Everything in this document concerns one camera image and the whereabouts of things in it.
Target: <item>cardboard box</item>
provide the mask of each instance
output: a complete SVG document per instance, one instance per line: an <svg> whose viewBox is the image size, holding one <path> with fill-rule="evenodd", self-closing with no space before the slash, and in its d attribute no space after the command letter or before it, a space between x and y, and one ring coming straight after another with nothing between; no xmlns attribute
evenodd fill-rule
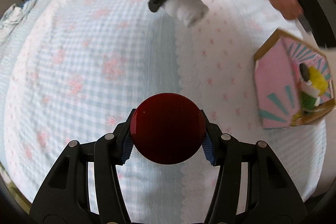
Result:
<svg viewBox="0 0 336 224"><path fill-rule="evenodd" d="M322 52L308 43L277 29L255 53L254 61L254 80L264 129L317 122L335 108L328 61ZM305 81L300 71L301 63L301 66L309 68L310 75L316 72L319 78ZM316 90L315 86L321 85L323 88L317 89L318 96L311 97L305 92L310 88ZM316 106L308 109L307 105L311 104L307 98L312 99Z"/></svg>

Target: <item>bedsheet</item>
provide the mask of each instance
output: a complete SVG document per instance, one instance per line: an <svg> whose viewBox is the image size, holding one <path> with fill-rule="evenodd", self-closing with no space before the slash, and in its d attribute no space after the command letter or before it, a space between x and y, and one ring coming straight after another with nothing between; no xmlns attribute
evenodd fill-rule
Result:
<svg viewBox="0 0 336 224"><path fill-rule="evenodd" d="M28 200L70 140L91 142L112 132L160 92L189 97L240 141L267 141L303 200L313 193L326 148L324 121L262 130L253 87L254 52L277 27L300 36L295 23L267 0L202 1L210 12L191 29L162 10L151 13L147 0L37 1L8 38L21 47L0 105L8 171ZM133 149L117 171L131 220L140 223L203 222L218 174L201 149L171 166ZM93 183L90 165L90 205L97 212ZM242 194L238 212L243 204Z"/></svg>

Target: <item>brown cardboard edge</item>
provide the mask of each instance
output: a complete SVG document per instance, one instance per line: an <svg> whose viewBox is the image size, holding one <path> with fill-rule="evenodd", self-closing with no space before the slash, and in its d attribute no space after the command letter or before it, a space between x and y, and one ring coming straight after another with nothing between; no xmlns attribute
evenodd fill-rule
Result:
<svg viewBox="0 0 336 224"><path fill-rule="evenodd" d="M328 61L327 57L323 52L321 52L318 48L312 47L307 42L301 40L298 37L295 37L294 35L282 30L282 29L276 29L273 34L266 40L266 42L257 50L257 52L254 54L254 62L262 58L277 42L281 37L289 37L294 40L300 41L302 44L304 44L307 48L319 53L320 55L324 56L324 58ZM324 109L319 112L315 112L311 115L303 116L302 117L302 124L312 124L317 123L325 118L325 116L331 112L336 107L336 98L335 98L335 82L332 80L333 84L333 99L330 99L329 101L323 103L322 105L318 106L317 109Z"/></svg>

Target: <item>teal stripe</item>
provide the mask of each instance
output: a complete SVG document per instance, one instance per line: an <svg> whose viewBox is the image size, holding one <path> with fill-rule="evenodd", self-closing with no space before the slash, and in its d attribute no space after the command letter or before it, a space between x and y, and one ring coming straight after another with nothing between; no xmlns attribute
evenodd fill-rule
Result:
<svg viewBox="0 0 336 224"><path fill-rule="evenodd" d="M286 92L287 92L288 99L292 104L292 108L294 108L294 101L293 101L291 87L289 85L287 85L287 86L285 86L285 89L286 89Z"/></svg>
<svg viewBox="0 0 336 224"><path fill-rule="evenodd" d="M328 92L325 92L324 95L327 96L328 98L331 98L331 95Z"/></svg>
<svg viewBox="0 0 336 224"><path fill-rule="evenodd" d="M279 98L276 96L275 93L271 93L267 96L268 99L270 99L285 115L289 115L286 108L283 106L283 104L280 102Z"/></svg>
<svg viewBox="0 0 336 224"><path fill-rule="evenodd" d="M287 53L290 54L293 48L294 42L289 46Z"/></svg>
<svg viewBox="0 0 336 224"><path fill-rule="evenodd" d="M306 52L304 55L302 55L300 58L304 58L307 54L310 54L311 50L309 50L308 52Z"/></svg>
<svg viewBox="0 0 336 224"><path fill-rule="evenodd" d="M301 54L303 54L303 52L307 50L307 47L304 46L302 50L300 50L300 52L295 56L295 58L298 58Z"/></svg>
<svg viewBox="0 0 336 224"><path fill-rule="evenodd" d="M322 59L320 59L319 62L317 63L317 68L316 68L317 70L320 69L321 61L322 61Z"/></svg>
<svg viewBox="0 0 336 224"><path fill-rule="evenodd" d="M323 74L327 68L328 68L328 64L326 62L323 66L323 69L321 70L321 73Z"/></svg>
<svg viewBox="0 0 336 224"><path fill-rule="evenodd" d="M302 62L302 61L305 61L305 60L309 60L309 59L312 59L312 58L314 58L315 57L315 54L314 55L311 55L311 56L308 56L308 57L306 57L305 59L301 59L301 60L299 60L299 62Z"/></svg>
<svg viewBox="0 0 336 224"><path fill-rule="evenodd" d="M296 49L295 49L295 51L293 52L292 57L294 57L294 55L296 54L296 52L299 50L300 47L301 47L301 44L299 43L299 44L296 46Z"/></svg>
<svg viewBox="0 0 336 224"><path fill-rule="evenodd" d="M260 113L260 116L263 118L263 119L267 119L267 120L273 120L273 121L277 121L277 122L286 122L284 119L281 119L280 117L278 116L275 116L274 114L272 113L269 113L268 111L266 110L259 110L259 113Z"/></svg>
<svg viewBox="0 0 336 224"><path fill-rule="evenodd" d="M324 76L324 79L325 79L326 81L328 81L330 78L331 78L330 73L328 73L326 76Z"/></svg>

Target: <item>red round lens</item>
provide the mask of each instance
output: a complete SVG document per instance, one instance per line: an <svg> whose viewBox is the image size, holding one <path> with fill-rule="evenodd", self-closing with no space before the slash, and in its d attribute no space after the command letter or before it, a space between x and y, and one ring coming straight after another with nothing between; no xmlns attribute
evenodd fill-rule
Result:
<svg viewBox="0 0 336 224"><path fill-rule="evenodd" d="M174 93L147 98L131 120L135 147L158 164L178 164L192 157L205 135L205 122L197 105Z"/></svg>

